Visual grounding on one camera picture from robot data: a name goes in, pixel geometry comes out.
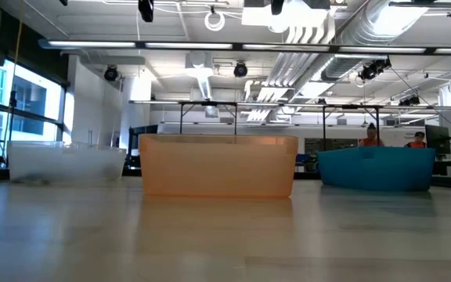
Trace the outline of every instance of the orange shirt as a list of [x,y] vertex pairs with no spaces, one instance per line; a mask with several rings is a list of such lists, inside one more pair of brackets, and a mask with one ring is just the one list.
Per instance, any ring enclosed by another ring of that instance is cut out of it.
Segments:
[[406,144],[406,147],[409,147],[409,148],[426,148],[427,144],[424,143],[424,142],[413,141],[413,142],[410,142],[410,143]]
[[[377,145],[377,139],[361,139],[359,141],[359,146],[376,146]],[[382,143],[382,140],[379,141],[379,146],[384,146],[384,143]]]

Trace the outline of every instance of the clear plastic tub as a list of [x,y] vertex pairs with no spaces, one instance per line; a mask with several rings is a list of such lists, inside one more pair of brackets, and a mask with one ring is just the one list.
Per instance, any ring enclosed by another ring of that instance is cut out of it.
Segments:
[[91,182],[117,180],[126,150],[85,143],[11,141],[8,145],[12,181]]
[[291,136],[141,135],[144,193],[289,197],[297,149]]

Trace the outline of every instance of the plastic tub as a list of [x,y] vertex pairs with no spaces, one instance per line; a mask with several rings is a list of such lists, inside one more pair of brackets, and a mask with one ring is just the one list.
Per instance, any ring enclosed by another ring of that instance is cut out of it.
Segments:
[[8,155],[12,181],[91,182],[119,179],[126,150],[84,143],[11,141]]
[[323,184],[351,189],[427,191],[433,149],[359,147],[318,153]]
[[290,136],[143,135],[144,193],[289,197],[297,149]]

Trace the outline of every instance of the person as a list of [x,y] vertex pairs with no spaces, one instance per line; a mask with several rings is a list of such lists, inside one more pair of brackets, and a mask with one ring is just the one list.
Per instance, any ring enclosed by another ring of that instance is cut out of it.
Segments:
[[424,142],[425,133],[423,132],[415,132],[413,136],[413,141],[406,144],[405,147],[409,148],[427,148],[428,145]]
[[[377,146],[377,128],[373,123],[366,129],[366,138],[359,141],[359,146]],[[378,146],[384,146],[382,140],[379,140]]]

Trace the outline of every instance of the spotlight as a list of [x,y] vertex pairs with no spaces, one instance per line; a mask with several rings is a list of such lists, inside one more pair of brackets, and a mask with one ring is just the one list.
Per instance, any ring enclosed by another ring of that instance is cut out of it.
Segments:
[[372,80],[384,73],[384,70],[389,67],[392,67],[389,58],[386,60],[373,60],[372,63],[363,66],[363,70],[358,74],[358,77],[363,81]]
[[248,74],[247,65],[244,62],[238,62],[234,68],[234,76],[237,78],[244,78]]
[[110,65],[107,67],[106,73],[103,74],[103,77],[107,81],[116,81],[119,77],[119,73],[117,72],[117,66],[116,65]]
[[139,11],[142,20],[152,23],[154,20],[154,0],[139,0]]
[[277,16],[283,11],[284,0],[271,0],[271,14]]
[[408,99],[404,99],[399,101],[399,105],[398,106],[416,106],[420,104],[420,99],[419,96],[412,96]]
[[420,99],[418,96],[414,96],[412,98],[410,98],[410,104],[412,105],[418,105],[420,104]]

